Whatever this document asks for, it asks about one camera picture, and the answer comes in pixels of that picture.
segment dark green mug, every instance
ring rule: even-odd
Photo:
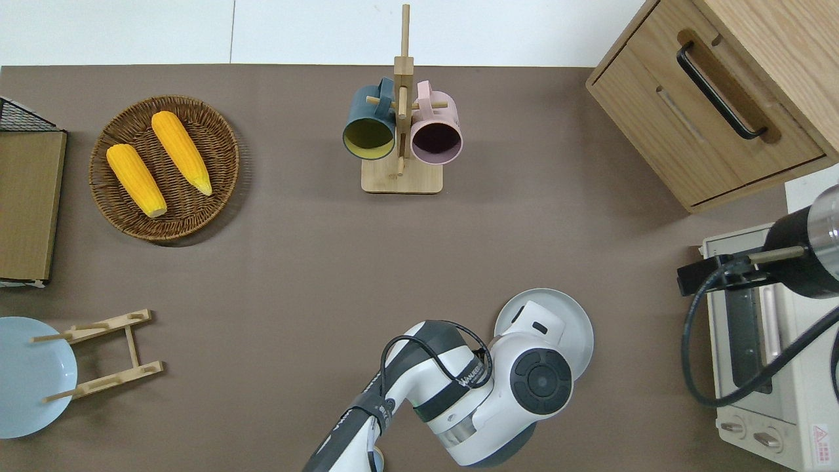
[[[378,103],[368,103],[376,97]],[[382,159],[396,144],[396,113],[393,102],[393,80],[382,77],[378,87],[364,86],[352,96],[350,116],[344,127],[344,146],[353,155],[365,160]]]

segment black wire basket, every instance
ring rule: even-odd
[[[0,131],[61,131],[54,123],[28,109],[0,97]]]

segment toaster oven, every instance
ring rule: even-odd
[[[703,241],[706,258],[760,250],[771,224]],[[754,377],[839,298],[811,299],[781,284],[707,295],[717,397]],[[794,470],[839,470],[839,402],[833,393],[832,340],[822,334],[773,379],[717,408],[720,438]]]

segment pink mug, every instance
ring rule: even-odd
[[[447,102],[445,108],[432,108],[432,102]],[[411,154],[432,165],[452,162],[463,150],[461,122],[455,101],[448,94],[431,90],[428,81],[417,84],[419,110],[411,116]]]

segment mug handle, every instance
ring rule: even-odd
[[[422,81],[417,84],[417,103],[420,119],[427,120],[434,117],[434,111],[431,109],[431,82]]]
[[[378,105],[373,112],[378,117],[385,118],[390,112],[390,104],[393,102],[393,79],[382,77],[378,83]]]

